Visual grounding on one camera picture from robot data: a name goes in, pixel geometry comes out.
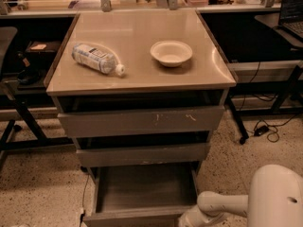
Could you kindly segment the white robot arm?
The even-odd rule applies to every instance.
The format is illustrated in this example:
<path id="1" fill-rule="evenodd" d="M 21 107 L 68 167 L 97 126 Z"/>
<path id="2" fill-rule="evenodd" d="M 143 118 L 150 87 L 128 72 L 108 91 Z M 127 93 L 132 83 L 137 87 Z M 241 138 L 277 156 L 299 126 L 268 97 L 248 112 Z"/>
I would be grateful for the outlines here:
<path id="1" fill-rule="evenodd" d="M 178 220 L 178 227 L 207 227 L 229 214 L 247 218 L 247 227 L 303 227 L 303 178 L 287 167 L 259 168 L 248 195 L 202 192 Z"/>

